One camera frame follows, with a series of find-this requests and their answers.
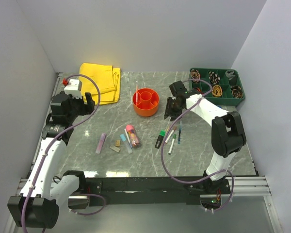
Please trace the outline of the brown cap white marker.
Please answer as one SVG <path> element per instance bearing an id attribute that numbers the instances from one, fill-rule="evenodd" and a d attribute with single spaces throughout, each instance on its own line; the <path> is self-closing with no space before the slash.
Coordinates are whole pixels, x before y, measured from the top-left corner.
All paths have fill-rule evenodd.
<path id="1" fill-rule="evenodd" d="M 167 136 L 167 138 L 166 138 L 166 140 L 165 140 L 165 144 L 168 143 L 169 139 L 170 139 L 171 136 L 174 134 L 174 132 L 175 132 L 176 129 L 177 129 L 176 126 L 174 126 L 174 127 L 172 128 L 172 130 L 170 131 L 169 135 Z"/>

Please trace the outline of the green black highlighter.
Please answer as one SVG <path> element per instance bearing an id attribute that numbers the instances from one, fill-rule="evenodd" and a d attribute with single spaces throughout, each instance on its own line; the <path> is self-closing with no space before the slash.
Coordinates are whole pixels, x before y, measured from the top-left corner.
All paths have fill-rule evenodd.
<path id="1" fill-rule="evenodd" d="M 155 146 L 154 146 L 155 148 L 159 149 L 161 147 L 164 136 L 165 136 L 165 131 L 164 130 L 160 131 L 158 138 L 157 138 L 157 141 L 156 141 Z"/>

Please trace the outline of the light blue cap highlighter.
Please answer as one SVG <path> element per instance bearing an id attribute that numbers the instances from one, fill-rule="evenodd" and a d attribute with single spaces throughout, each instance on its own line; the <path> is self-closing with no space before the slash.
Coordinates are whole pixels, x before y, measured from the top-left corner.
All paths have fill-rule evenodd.
<path id="1" fill-rule="evenodd" d="M 123 144 L 125 145 L 128 154 L 132 154 L 133 151 L 132 151 L 132 148 L 131 148 L 130 145 L 129 145 L 129 142 L 128 142 L 126 136 L 125 136 L 124 134 L 121 134 L 121 135 L 120 135 L 120 138 L 121 138 Z"/>

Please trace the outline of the purple highlighter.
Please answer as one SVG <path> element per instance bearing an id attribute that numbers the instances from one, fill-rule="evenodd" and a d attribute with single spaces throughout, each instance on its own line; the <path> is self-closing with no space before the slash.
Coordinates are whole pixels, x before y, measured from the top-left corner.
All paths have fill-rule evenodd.
<path id="1" fill-rule="evenodd" d="M 105 134 L 105 133 L 102 133 L 102 134 L 101 134 L 101 137 L 100 137 L 100 139 L 99 139 L 99 142 L 98 142 L 98 145 L 97 145 L 96 151 L 95 151 L 96 154 L 100 154 L 100 153 L 101 153 L 101 150 L 102 150 L 102 147 L 103 147 L 103 144 L 104 144 L 105 138 L 106 138 L 106 134 Z"/>

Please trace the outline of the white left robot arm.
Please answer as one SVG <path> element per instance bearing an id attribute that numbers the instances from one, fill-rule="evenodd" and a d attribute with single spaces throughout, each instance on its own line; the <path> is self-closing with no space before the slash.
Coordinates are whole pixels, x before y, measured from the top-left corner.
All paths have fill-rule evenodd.
<path id="1" fill-rule="evenodd" d="M 56 166 L 74 131 L 73 122 L 79 116 L 91 117 L 95 101 L 90 93 L 77 98 L 61 91 L 51 98 L 51 112 L 42 130 L 39 154 L 31 174 L 20 193 L 8 200 L 8 209 L 18 227 L 51 229 L 55 226 L 60 207 L 74 193 L 88 191 L 84 172 L 67 171 L 52 187 Z"/>

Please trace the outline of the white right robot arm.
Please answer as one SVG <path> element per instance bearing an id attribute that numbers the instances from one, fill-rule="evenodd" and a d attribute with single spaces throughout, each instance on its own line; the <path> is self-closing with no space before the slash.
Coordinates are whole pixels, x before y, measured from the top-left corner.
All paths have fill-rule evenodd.
<path id="1" fill-rule="evenodd" d="M 228 112 L 207 100 L 197 90 L 187 90 L 183 81 L 169 85 L 172 97 L 167 98 L 164 118 L 170 117 L 176 123 L 190 111 L 211 126 L 211 145 L 214 150 L 211 162 L 204 171 L 204 177 L 197 181 L 179 180 L 167 170 L 161 156 L 162 166 L 174 181 L 183 184 L 203 183 L 207 193 L 214 193 L 224 183 L 228 167 L 241 148 L 246 144 L 241 115 Z"/>

